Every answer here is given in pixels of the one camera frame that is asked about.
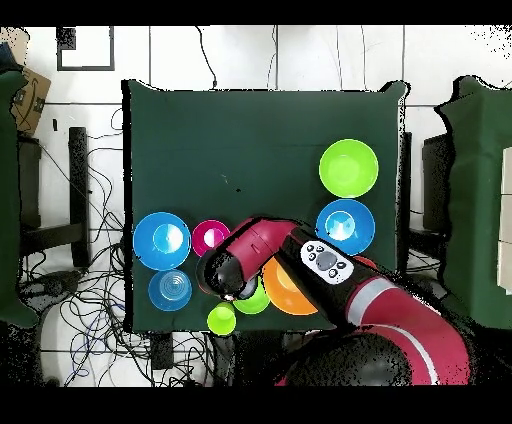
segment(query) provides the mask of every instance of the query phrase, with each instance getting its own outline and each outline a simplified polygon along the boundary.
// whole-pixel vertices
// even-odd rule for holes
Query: green table surface
[[[381,92],[160,91],[128,82],[131,121],[134,226],[164,211],[190,232],[205,219],[230,229],[265,213],[315,225],[336,199],[322,185],[318,165],[337,140],[371,146],[379,160],[375,186],[357,200],[372,211],[376,235],[364,255],[396,268],[397,156],[402,82]],[[198,257],[179,267],[193,285],[189,304],[177,312],[155,308],[147,294],[155,271],[133,258],[133,331],[204,331],[219,302],[197,286]],[[272,304],[261,314],[237,311],[237,330],[310,330],[332,325],[320,314],[287,315]]]

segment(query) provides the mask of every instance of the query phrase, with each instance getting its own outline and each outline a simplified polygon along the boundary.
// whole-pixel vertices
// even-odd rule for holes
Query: plastic cup
[[[185,307],[192,296],[192,284],[187,274],[178,269],[157,272],[148,286],[151,303],[165,312]]]
[[[208,328],[218,336],[227,336],[236,326],[235,308],[228,302],[219,303],[208,314]]]

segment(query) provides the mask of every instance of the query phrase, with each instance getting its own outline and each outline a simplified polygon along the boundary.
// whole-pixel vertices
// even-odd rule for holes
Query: light green bowl
[[[254,315],[263,312],[269,303],[270,299],[267,296],[267,293],[265,293],[261,277],[258,275],[258,286],[254,294],[249,299],[235,300],[233,305],[235,305],[235,308],[244,314]]]
[[[352,199],[369,191],[379,174],[379,162],[365,143],[345,139],[329,146],[320,159],[320,180],[338,197]]]

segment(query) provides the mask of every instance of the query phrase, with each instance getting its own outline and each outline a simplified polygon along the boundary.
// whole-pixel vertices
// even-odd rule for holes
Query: floor
[[[219,89],[339,90],[342,87],[343,90],[379,90],[388,81],[410,83],[411,91],[406,99],[406,130],[413,134],[411,209],[414,212],[411,212],[411,225],[416,228],[421,228],[423,210],[422,143],[426,138],[446,131],[433,107],[449,100],[453,81],[462,75],[478,75],[498,87],[512,83],[511,30],[505,27],[280,25],[278,62],[273,57],[275,35],[272,25],[201,28],[204,51],[216,74]],[[119,135],[122,79],[133,78],[168,90],[207,90],[212,87],[212,75],[194,27],[116,26],[114,71],[60,72],[56,63],[55,28],[26,29],[31,36],[27,66],[52,80],[35,137],[65,171],[69,169],[67,142],[70,126],[87,128],[90,150],[122,148],[122,136]],[[109,64],[108,27],[77,27],[76,40],[76,50],[62,52],[64,66]],[[57,130],[54,130],[53,120],[57,120]],[[97,138],[107,134],[112,136]],[[121,156],[120,151],[99,150],[90,155],[89,163],[112,181],[108,208],[124,222]],[[69,222],[68,182],[46,154],[43,154],[40,172],[42,225]],[[107,187],[106,180],[98,179]],[[103,193],[94,179],[90,180],[90,189],[92,203],[101,207]],[[121,234],[98,232],[101,217],[92,207],[90,216],[92,237],[98,236],[92,245],[94,254],[108,245],[109,235],[115,242]],[[69,247],[51,249],[47,255],[38,271],[47,273],[72,268]],[[32,255],[29,266],[40,259],[41,255]],[[421,259],[412,257],[411,265],[422,265]],[[94,264],[93,270],[101,271],[105,267],[108,267],[106,256]],[[115,285],[113,290],[123,298],[121,284]],[[78,352],[74,354],[78,362],[80,355],[83,357],[81,352],[85,351],[81,338],[75,337],[77,328],[82,331],[84,328],[76,316],[76,308],[81,313],[95,310],[94,305],[86,303],[56,306],[49,312],[43,328],[44,373],[61,382],[66,381],[73,371],[71,344],[71,350]],[[91,325],[94,317],[92,313],[86,324]],[[177,334],[176,337],[184,340],[188,334]],[[137,349],[143,351],[144,343]],[[183,352],[187,352],[188,346],[183,346]],[[98,376],[108,369],[113,355],[104,353],[99,343],[94,353],[84,365],[83,377],[74,378],[69,384],[71,387],[98,385]],[[147,361],[141,360],[139,365],[144,368]],[[155,379],[161,379],[162,374],[155,372]],[[197,362],[194,375],[201,379],[203,374],[204,367]],[[125,357],[116,359],[110,375],[101,382],[101,386],[112,385],[144,386],[149,382],[134,361]]]

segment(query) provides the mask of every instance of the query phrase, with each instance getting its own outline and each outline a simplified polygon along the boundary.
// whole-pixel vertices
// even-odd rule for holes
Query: pink bowl
[[[229,229],[222,222],[208,219],[192,231],[192,249],[201,257],[229,236]]]

